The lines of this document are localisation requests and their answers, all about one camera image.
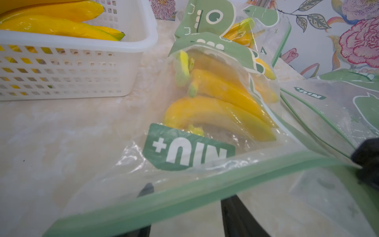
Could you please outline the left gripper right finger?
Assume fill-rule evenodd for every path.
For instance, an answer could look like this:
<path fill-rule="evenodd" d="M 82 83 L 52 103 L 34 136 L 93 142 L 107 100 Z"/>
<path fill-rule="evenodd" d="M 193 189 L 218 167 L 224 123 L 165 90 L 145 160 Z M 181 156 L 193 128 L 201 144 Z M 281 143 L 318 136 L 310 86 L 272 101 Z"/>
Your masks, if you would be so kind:
<path fill-rule="evenodd" d="M 237 196 L 221 200 L 226 237 L 270 237 Z"/>

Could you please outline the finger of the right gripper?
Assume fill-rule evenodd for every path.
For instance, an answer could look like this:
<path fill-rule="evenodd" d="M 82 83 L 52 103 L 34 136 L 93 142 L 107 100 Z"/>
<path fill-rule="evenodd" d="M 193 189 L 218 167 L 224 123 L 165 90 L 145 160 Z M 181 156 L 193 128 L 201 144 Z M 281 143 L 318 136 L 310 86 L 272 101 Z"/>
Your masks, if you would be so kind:
<path fill-rule="evenodd" d="M 351 155 L 351 160 L 361 166 L 356 172 L 360 183 L 379 190 L 379 139 L 364 141 Z"/>

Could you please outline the yellow banana bunch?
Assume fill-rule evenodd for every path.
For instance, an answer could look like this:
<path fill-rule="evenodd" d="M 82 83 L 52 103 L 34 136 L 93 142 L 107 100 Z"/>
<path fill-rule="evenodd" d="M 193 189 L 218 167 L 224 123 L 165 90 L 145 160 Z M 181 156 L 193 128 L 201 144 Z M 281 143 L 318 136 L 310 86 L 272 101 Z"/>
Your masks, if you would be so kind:
<path fill-rule="evenodd" d="M 86 24 L 103 12 L 94 1 L 1 1 L 1 30 L 120 41 L 123 32 Z"/>

